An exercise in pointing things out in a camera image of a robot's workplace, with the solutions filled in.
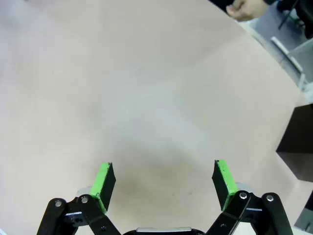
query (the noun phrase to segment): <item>beige tabletop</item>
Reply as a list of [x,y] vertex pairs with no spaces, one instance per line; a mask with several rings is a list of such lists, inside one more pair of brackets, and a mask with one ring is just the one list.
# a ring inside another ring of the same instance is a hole
[[206,231],[220,213],[215,159],[257,196],[278,193],[294,223],[312,184],[275,149],[299,104],[206,0],[2,0],[0,228],[35,234],[51,198],[73,199],[111,161],[120,232]]

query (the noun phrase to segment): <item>green strip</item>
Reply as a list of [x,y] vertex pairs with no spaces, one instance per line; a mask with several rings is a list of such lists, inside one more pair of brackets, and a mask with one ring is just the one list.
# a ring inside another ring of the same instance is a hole
[[101,190],[102,190],[102,187],[104,185],[104,181],[107,177],[107,173],[109,171],[109,167],[110,167],[110,163],[103,163],[100,167],[100,170],[97,174],[97,177],[96,177],[96,180],[95,182],[93,183],[93,186],[90,190],[90,195],[93,197],[93,198],[96,198],[98,199],[98,202],[99,202],[99,205],[103,211],[103,213],[106,213],[107,210],[105,209],[101,199],[100,199],[100,193],[101,193]]
[[224,204],[224,208],[223,211],[227,208],[232,196],[238,191],[238,187],[237,184],[233,178],[233,176],[231,175],[231,172],[227,166],[227,163],[225,160],[219,160],[217,162],[217,164],[219,165],[220,171],[222,173],[224,182],[227,186],[227,190],[228,190],[228,196],[226,198],[225,204]]

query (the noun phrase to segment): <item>gray floor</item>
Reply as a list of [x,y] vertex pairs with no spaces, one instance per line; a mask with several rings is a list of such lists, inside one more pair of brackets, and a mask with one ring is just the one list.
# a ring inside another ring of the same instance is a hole
[[[287,14],[278,12],[276,9],[276,3],[273,4],[267,13],[258,18],[247,22],[251,28],[259,33],[266,41],[270,42],[271,37],[275,36],[288,50],[292,50],[300,44],[307,41],[304,36],[304,28],[297,22],[297,15],[295,10],[292,12],[283,27],[278,30],[278,26],[281,23],[283,17]],[[288,60],[281,59],[278,56],[278,50],[275,46],[270,47],[270,53],[275,54],[276,58],[279,58],[281,66],[290,74],[291,78],[297,83],[299,73],[292,68],[292,65]],[[306,74],[307,81],[313,82],[313,48],[295,56],[296,60],[301,64]]]

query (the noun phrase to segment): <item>green gripper pad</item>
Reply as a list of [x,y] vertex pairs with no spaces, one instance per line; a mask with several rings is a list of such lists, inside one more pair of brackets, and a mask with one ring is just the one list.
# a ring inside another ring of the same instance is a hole
[[103,163],[90,190],[90,195],[98,199],[103,213],[108,211],[115,181],[112,163]]
[[212,180],[219,199],[221,210],[224,211],[232,196],[238,191],[230,170],[224,160],[215,160]]

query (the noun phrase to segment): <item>bolt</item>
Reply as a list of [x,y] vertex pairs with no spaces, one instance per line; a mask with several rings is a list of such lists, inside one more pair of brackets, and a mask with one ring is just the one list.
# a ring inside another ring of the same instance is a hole
[[246,199],[246,198],[247,198],[247,195],[246,195],[245,192],[241,192],[241,193],[239,193],[239,197],[240,197],[241,199]]
[[267,199],[269,202],[274,201],[274,198],[273,198],[272,195],[267,195],[267,196],[266,196],[266,199]]
[[86,196],[82,197],[82,203],[86,203],[88,201],[88,198]]
[[57,200],[57,201],[55,202],[55,206],[56,206],[56,207],[61,206],[61,204],[62,204],[62,202],[61,202],[60,200]]

